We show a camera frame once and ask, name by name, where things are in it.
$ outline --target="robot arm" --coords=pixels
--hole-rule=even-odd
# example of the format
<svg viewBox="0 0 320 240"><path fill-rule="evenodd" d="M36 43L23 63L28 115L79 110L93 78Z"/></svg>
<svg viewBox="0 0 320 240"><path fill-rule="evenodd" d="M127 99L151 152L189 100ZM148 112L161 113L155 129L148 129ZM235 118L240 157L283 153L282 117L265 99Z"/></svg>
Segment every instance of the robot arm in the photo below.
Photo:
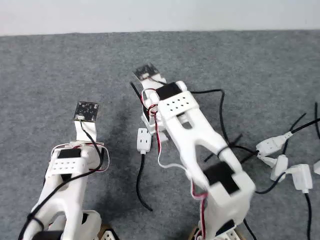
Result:
<svg viewBox="0 0 320 240"><path fill-rule="evenodd" d="M84 132L89 133L96 142L98 107L97 103L78 103L74 116L76 141L52 150L41 195L31 212L59 185L65 181L67 183L34 214L24 231L23 240L98 240L102 220L96 211L82 209L88 175L81 176L101 163L92 140ZM100 153L103 154L104 150L108 153L103 143L96 145Z"/></svg>
<svg viewBox="0 0 320 240"><path fill-rule="evenodd" d="M151 134L156 133L156 127L160 132L168 132L180 153L187 176L207 192L204 211L207 227L203 236L215 239L242 223L250 208L255 184L231 149L225 148L227 143L211 127L186 85L182 81L166 84L158 70L150 70L153 68L149 64L134 72L147 96L142 104L144 108L151 107L156 111L157 126L148 115L150 111L143 111L142 121ZM187 122L190 129L183 126ZM214 154L225 148L219 155L221 162L203 171L197 163L196 145L202 145Z"/></svg>

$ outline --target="white connector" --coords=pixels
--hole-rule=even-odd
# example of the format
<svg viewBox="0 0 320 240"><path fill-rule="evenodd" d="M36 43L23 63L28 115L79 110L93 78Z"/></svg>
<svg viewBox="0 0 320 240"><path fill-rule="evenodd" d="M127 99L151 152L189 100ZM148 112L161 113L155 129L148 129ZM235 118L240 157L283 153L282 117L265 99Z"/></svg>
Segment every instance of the white connector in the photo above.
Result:
<svg viewBox="0 0 320 240"><path fill-rule="evenodd" d="M278 156L277 160L276 160L276 164L274 165L274 167L272 168L272 172L271 172L271 176L270 179L272 181L277 180L277 178L284 172L286 171L288 168L288 158L286 157L286 155L280 155ZM284 174L280 180L279 183L281 181L283 181L286 178L286 175Z"/></svg>
<svg viewBox="0 0 320 240"><path fill-rule="evenodd" d="M310 167L308 164L294 165L285 172L287 174L292 174L295 189L301 190L306 194L309 192L309 189L313 188Z"/></svg>
<svg viewBox="0 0 320 240"><path fill-rule="evenodd" d="M277 159L268 157L268 156L262 156L260 159L262 160L262 162L267 164L270 168L273 168L277 163Z"/></svg>
<svg viewBox="0 0 320 240"><path fill-rule="evenodd" d="M256 145L256 149L259 151L258 158L269 156L270 154L274 154L280 149L282 149L285 142L292 136L292 132L288 131L287 133L270 137Z"/></svg>
<svg viewBox="0 0 320 240"><path fill-rule="evenodd" d="M313 171L320 175L320 160L313 165Z"/></svg>
<svg viewBox="0 0 320 240"><path fill-rule="evenodd" d="M151 134L146 128L139 128L136 138L136 149L140 154L150 152L151 148Z"/></svg>

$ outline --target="wire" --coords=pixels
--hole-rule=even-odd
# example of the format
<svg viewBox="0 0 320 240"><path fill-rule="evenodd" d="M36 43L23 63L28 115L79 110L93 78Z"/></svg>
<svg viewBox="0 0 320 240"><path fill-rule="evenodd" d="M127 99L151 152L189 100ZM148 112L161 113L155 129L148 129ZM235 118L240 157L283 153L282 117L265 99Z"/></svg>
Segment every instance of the wire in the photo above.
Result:
<svg viewBox="0 0 320 240"><path fill-rule="evenodd" d="M241 163L241 164L245 163L246 161L248 161L248 160L249 160L250 158L252 158L253 156L258 155L258 153L259 153L258 150L251 152L251 153L248 154L244 159L242 159L242 160L240 161L240 163Z"/></svg>
<svg viewBox="0 0 320 240"><path fill-rule="evenodd" d="M206 198L200 201L200 221L201 221L202 239L206 239L205 202L206 202Z"/></svg>
<svg viewBox="0 0 320 240"><path fill-rule="evenodd" d="M242 133L241 133L239 136L237 136L237 137L235 138L235 140L234 140L233 142L230 142L227 146L224 146L223 148L221 148L221 149L217 152L216 156L217 156L218 158L220 158L220 154L221 154L225 149L231 149L231 148L233 148L233 146L234 146L235 144L237 144L237 142L239 142L239 140L240 140L242 137L243 137L243 135L242 135ZM210 155L207 156L203 161L204 161L204 162L207 162L213 155L214 155L213 153L210 153Z"/></svg>
<svg viewBox="0 0 320 240"><path fill-rule="evenodd" d="M130 82L130 85L133 88L135 94L138 96L138 98L141 99L140 92L138 91L138 89L136 88L136 86L134 85L134 83L132 81Z"/></svg>
<svg viewBox="0 0 320 240"><path fill-rule="evenodd" d="M170 163L167 165L163 165L160 163L160 156L161 156L161 152L162 152L162 145L161 145L161 141L160 141L160 136L159 136L159 127L158 127L158 123L157 123L157 112L155 112L154 114L154 123L155 123L155 133L156 133L156 140L157 140L157 144L158 144L158 157L157 157L157 161L160 167L164 168L164 169L168 169L168 168L172 168L172 167L178 167L183 169L187 175L188 175L188 170L182 166L181 164L177 164L177 163Z"/></svg>
<svg viewBox="0 0 320 240"><path fill-rule="evenodd" d="M211 90L204 90L204 91L190 91L192 94L208 94L214 92L221 92L220 104L219 104L219 119L220 119L220 126L223 134L223 138L225 139L226 143L229 144L229 138L226 132L224 118L223 118L223 106L225 100L225 91L223 89L211 89Z"/></svg>
<svg viewBox="0 0 320 240"><path fill-rule="evenodd" d="M318 118L318 103L315 102L314 103L314 119L317 119L317 118ZM315 125L316 134L318 135L318 138L320 139L320 130L319 130L318 122L316 122L314 125Z"/></svg>
<svg viewBox="0 0 320 240"><path fill-rule="evenodd" d="M300 120L304 118L305 115L306 115L306 113L302 114L297 120L295 120L295 122L292 124L292 126L289 129L290 132L295 128L297 123L300 122ZM283 147L283 150L282 150L282 154L283 155L286 154L288 143L289 143L289 139L287 141L285 141L285 143L284 143L284 147Z"/></svg>
<svg viewBox="0 0 320 240"><path fill-rule="evenodd" d="M302 129L304 129L304 128L307 128L307 127L309 127L310 125L316 124L316 123L318 123L318 122L320 122L320 118L317 118L317 119L315 119L315 120L313 120L313 121L310 121L310 122L308 122L308 123L306 123L306 124L304 124L304 125L302 125L302 126L300 126L300 127L297 127L296 129L293 129L293 130L291 131L291 133L292 133L292 134L295 134L296 132L298 132L298 131L300 131L300 130L302 130Z"/></svg>
<svg viewBox="0 0 320 240"><path fill-rule="evenodd" d="M251 230L251 228L249 227L249 225L248 225L248 223L247 223L247 220L246 220L245 218L243 219L243 223L244 223L246 229L248 229L248 231L249 231L249 233L251 234L252 238L253 238L254 240L257 240L254 232L253 232L253 231Z"/></svg>
<svg viewBox="0 0 320 240"><path fill-rule="evenodd" d="M306 229L306 236L307 239L310 240L311 237L311 221L312 221L312 209L311 209L311 202L310 202L310 198L309 198L309 194L305 193L304 194L306 202L308 204L308 224L307 224L307 229Z"/></svg>
<svg viewBox="0 0 320 240"><path fill-rule="evenodd" d="M74 180L79 179L79 178L82 178L82 177L86 177L86 176L88 176L88 175L90 175L90 174L93 174L93 173L97 172L97 171L100 169L100 167L102 166L102 164L103 164L103 162L104 162L104 159L103 159L103 157L102 157L102 155L101 155L101 152L99 151L99 148L98 148L96 142L95 142L94 139L91 137L91 135L90 135L89 133L87 133L86 130L84 130L83 125L82 125L82 121L80 121L80 125L81 125L82 131L84 131L84 133L86 134L86 136L91 140L92 144L94 145L94 148L96 149L96 151L97 151L97 153L98 153L98 155L99 155L99 158L100 158L100 163L99 163L99 165L98 165L95 169L93 169L93 170L90 170L90 171L88 171L88 172L86 172L86 173L83 173L83 174L80 174L80 175L78 175L78 176L71 177L70 179L68 179L68 180L62 182L61 184L59 184L41 203L39 203L39 204L36 206L36 208L35 208L32 212L29 213L29 215L28 215L28 217L27 217L27 220L26 220L26 222L24 223L24 225L23 225L23 227L22 227L22 229L21 229L21 231L20 231L18 240L22 240L22 239L23 239L24 234L25 234L25 231L26 231L28 225L30 224L31 220L36 216L36 214L37 214L37 213L39 212L39 210L46 204L46 202L48 202L48 200L49 200L56 192L59 191L59 189L61 189L63 186L65 186L66 184L70 183L71 181L74 181Z"/></svg>
<svg viewBox="0 0 320 240"><path fill-rule="evenodd" d="M153 209L146 203L146 201L143 199L143 197L140 194L140 189L139 189L139 185L140 185L140 179L141 179L141 175L142 172L144 170L144 166L145 166L145 154L141 154L141 165L140 165L140 169L138 172L138 175L136 177L136 184L135 184L135 190L136 190L136 195L138 196L138 199L140 201L140 203L146 208L148 209L150 212L153 211Z"/></svg>
<svg viewBox="0 0 320 240"><path fill-rule="evenodd" d="M285 174L286 174L286 172L281 173L280 176L278 176L278 178L272 183L272 185L271 185L268 189L263 190L263 191L255 191L255 193L256 193L256 194L267 194L267 193L269 193L272 189L275 188L275 186L276 186L276 185L278 184L278 182L280 181L281 177L282 177L283 175L285 175Z"/></svg>

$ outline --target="black wire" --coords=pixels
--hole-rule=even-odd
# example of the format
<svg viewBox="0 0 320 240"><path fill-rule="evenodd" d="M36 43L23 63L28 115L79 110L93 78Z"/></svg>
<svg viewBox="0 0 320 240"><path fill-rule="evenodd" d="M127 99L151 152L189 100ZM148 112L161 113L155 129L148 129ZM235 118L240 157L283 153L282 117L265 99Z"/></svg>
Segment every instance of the black wire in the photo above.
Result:
<svg viewBox="0 0 320 240"><path fill-rule="evenodd" d="M221 149L217 152L216 156L219 158L219 157L220 157L220 154L221 154L225 149L233 148L233 147L237 144L237 142L239 142L239 140L242 138L242 136L243 136L243 135L242 135L242 133L241 133L239 136L237 136L237 137L235 138L235 140L234 140L233 142L231 142L229 145L221 148ZM214 154L211 153L209 156L207 156L207 157L204 159L204 162L208 161L213 155L214 155Z"/></svg>
<svg viewBox="0 0 320 240"><path fill-rule="evenodd" d="M136 190L136 195L138 196L138 199L140 200L140 203L146 208L148 209L150 212L153 211L153 209L146 203L146 201L143 199L143 197L140 194L140 189L139 189L139 184L140 184L140 179L141 179L141 175L142 175L142 171L144 170L144 166L145 166L145 154L141 154L141 165L140 165L140 169L138 172L138 176L136 177L136 185L135 185L135 190Z"/></svg>
<svg viewBox="0 0 320 240"><path fill-rule="evenodd" d="M306 236L307 239L310 240L311 237L311 221L312 221L312 209L311 209L311 202L310 202L310 198L309 198L309 194L305 193L304 194L306 202L308 204L308 224L307 224L307 229L306 229Z"/></svg>
<svg viewBox="0 0 320 240"><path fill-rule="evenodd" d="M250 158L252 158L253 156L256 156L258 155L259 151L256 150L256 151L252 151L250 154L248 154L244 159L242 159L240 161L241 164L245 163L246 161L248 161Z"/></svg>
<svg viewBox="0 0 320 240"><path fill-rule="evenodd" d="M314 104L314 119L317 119L317 118L318 118L318 103L315 102L315 104ZM318 135L318 138L320 139L320 130L319 130L318 122L316 122L314 125L315 125L316 134Z"/></svg>
<svg viewBox="0 0 320 240"><path fill-rule="evenodd" d="M243 219L243 223L244 223L246 229L248 229L248 231L249 231L249 233L251 234L252 238L253 238L254 240L257 240L254 232L253 232L253 231L251 230L251 228L249 227L249 225L248 225L248 223L247 223L247 220L246 220L245 218Z"/></svg>
<svg viewBox="0 0 320 240"><path fill-rule="evenodd" d="M309 127L310 125L316 124L316 123L318 123L318 122L320 122L320 118L317 118L317 119L315 119L315 120L313 120L313 121L310 121L310 122L308 122L308 123L306 123L306 124L304 124L304 125L302 125L302 126L300 126L300 127L297 127L296 129L293 129L293 130L291 131L291 133L292 133L292 134L295 134L296 132L298 132L298 131L306 128L306 127Z"/></svg>
<svg viewBox="0 0 320 240"><path fill-rule="evenodd" d="M133 90L134 90L135 94L138 96L139 101L141 101L141 95L140 95L140 92L138 91L138 89L136 88L136 86L134 85L134 83L133 83L132 81L130 82L130 85L131 85L131 87L133 88Z"/></svg>
<svg viewBox="0 0 320 240"><path fill-rule="evenodd" d="M281 177L282 177L283 175L285 175L285 174L286 174L286 172L281 173L280 176L278 176L278 178L272 183L272 185L271 185L268 189L263 190L263 191L255 191L255 193L256 193L256 194L267 194L267 193L269 193L272 189L275 188L275 186L276 186L276 185L278 184L278 182L280 181Z"/></svg>
<svg viewBox="0 0 320 240"><path fill-rule="evenodd" d="M306 113L302 114L297 120L295 120L295 122L292 124L292 126L289 129L290 132L294 129L294 127L297 125L297 123L300 122L300 120L304 118L305 115L306 115ZM284 143L284 147L283 147L283 150L282 150L282 154L283 155L286 154L288 143L289 143L289 139L287 141L285 141L285 143Z"/></svg>
<svg viewBox="0 0 320 240"><path fill-rule="evenodd" d="M229 138L228 138L228 135L226 132L224 118L223 118L223 105L224 105L224 100L225 100L225 91L223 89L211 89L211 90L205 90L205 91L190 91L190 93L192 93L192 94L208 94L208 93L214 93L214 92L221 92L220 105L219 105L220 125L221 125L223 138L225 139L226 143L229 144Z"/></svg>
<svg viewBox="0 0 320 240"><path fill-rule="evenodd" d="M21 229L21 231L20 231L18 240L22 240L22 239L23 239L24 234L25 234L25 231L26 231L29 223L31 222L31 220L35 218L35 216L36 216L36 214L39 212L39 210L46 204L46 202L47 202L56 192L58 192L59 189L61 189L64 185L70 183L70 182L73 181L73 180L76 180L76 179L79 179L79 178L82 178L82 177L86 177L86 176L88 176L88 175L90 175L90 174L95 173L95 172L98 171L98 170L100 169L100 167L102 166L102 164L103 164L103 162L104 162L104 159L103 159L103 156L101 155L101 152L99 151L99 148L98 148L96 142L93 140L93 138L90 136L90 134L87 133L86 130L84 130L83 125L82 125L82 121L80 121L80 125L81 125L82 130L83 130L84 133L86 134L86 136L91 140L94 148L96 149L96 151L97 151L97 153L98 153L98 155L99 155L99 158L100 158L100 163L99 163L99 165L98 165L95 169L93 169L93 170L90 170L90 171L88 171L88 172L86 172L86 173L83 173L83 174L80 174L80 175L78 175L78 176L72 177L72 178L64 181L64 182L61 183L60 185L58 185L41 203L38 204L38 206L36 206L36 208L35 208L31 213L29 213L29 215L28 215L28 217L27 217L27 220L26 220L26 222L24 223L24 225L23 225L23 227L22 227L22 229Z"/></svg>

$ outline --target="plug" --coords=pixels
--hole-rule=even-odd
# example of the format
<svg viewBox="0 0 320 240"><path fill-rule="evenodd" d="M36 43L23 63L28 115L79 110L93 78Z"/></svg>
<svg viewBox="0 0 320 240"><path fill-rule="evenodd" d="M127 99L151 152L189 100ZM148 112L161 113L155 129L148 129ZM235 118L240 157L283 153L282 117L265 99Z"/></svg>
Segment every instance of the plug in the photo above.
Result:
<svg viewBox="0 0 320 240"><path fill-rule="evenodd" d="M301 190L304 194L307 194L309 189L313 188L310 167L308 164L294 165L285 172L287 174L292 174L295 189Z"/></svg>
<svg viewBox="0 0 320 240"><path fill-rule="evenodd" d="M287 133L270 137L256 145L256 149L259 151L258 158L269 156L270 154L274 154L280 149L282 149L285 142L292 136L292 132L288 131Z"/></svg>
<svg viewBox="0 0 320 240"><path fill-rule="evenodd" d="M272 172L271 172L271 176L270 179L272 181L276 181L277 178L284 172L286 171L288 168L288 158L286 157L286 155L280 155L278 156L277 160L276 160L276 164L274 165L274 167L272 168ZM286 178L286 175L284 174L280 180L279 183L284 180Z"/></svg>
<svg viewBox="0 0 320 240"><path fill-rule="evenodd" d="M320 175L320 160L313 165L313 171Z"/></svg>
<svg viewBox="0 0 320 240"><path fill-rule="evenodd" d="M273 168L277 163L277 159L268 156L262 156L260 159L271 168Z"/></svg>
<svg viewBox="0 0 320 240"><path fill-rule="evenodd" d="M151 148L151 134L146 128L139 128L136 138L136 149L140 154L146 154L150 152Z"/></svg>

